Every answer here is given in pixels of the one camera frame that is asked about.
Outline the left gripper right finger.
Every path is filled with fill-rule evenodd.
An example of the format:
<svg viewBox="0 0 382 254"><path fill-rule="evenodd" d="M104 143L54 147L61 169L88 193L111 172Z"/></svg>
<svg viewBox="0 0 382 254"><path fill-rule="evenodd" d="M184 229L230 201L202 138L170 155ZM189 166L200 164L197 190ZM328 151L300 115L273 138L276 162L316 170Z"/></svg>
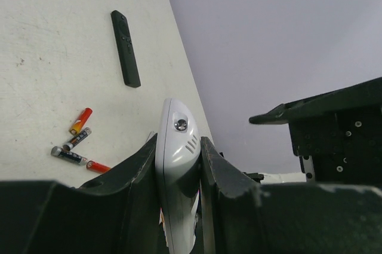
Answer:
<svg viewBox="0 0 382 254"><path fill-rule="evenodd" d="M260 184L201 138L206 253L380 253L381 190L327 183Z"/></svg>

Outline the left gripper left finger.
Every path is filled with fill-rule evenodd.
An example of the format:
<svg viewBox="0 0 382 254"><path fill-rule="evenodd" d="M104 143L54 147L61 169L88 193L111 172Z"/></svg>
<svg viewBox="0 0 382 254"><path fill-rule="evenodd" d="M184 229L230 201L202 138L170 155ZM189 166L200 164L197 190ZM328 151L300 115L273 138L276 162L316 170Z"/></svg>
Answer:
<svg viewBox="0 0 382 254"><path fill-rule="evenodd" d="M1 182L2 253L156 253L156 138L108 172L71 188Z"/></svg>

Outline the white rounded remote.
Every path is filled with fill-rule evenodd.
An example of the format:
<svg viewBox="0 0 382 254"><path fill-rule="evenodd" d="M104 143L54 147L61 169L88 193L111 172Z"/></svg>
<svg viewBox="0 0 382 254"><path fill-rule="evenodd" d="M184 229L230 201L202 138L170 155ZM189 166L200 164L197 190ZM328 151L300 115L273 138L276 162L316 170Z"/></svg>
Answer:
<svg viewBox="0 0 382 254"><path fill-rule="evenodd" d="M165 99L156 141L155 172L170 253L190 253L195 245L200 153L201 139L191 111L178 99Z"/></svg>

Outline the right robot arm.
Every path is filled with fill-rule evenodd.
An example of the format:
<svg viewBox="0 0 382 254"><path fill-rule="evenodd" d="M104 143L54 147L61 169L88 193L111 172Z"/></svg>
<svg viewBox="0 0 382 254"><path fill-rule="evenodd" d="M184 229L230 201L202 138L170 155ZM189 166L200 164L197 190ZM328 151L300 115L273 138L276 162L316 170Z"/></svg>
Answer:
<svg viewBox="0 0 382 254"><path fill-rule="evenodd" d="M249 123L288 125L308 182L381 186L381 78L283 103Z"/></svg>

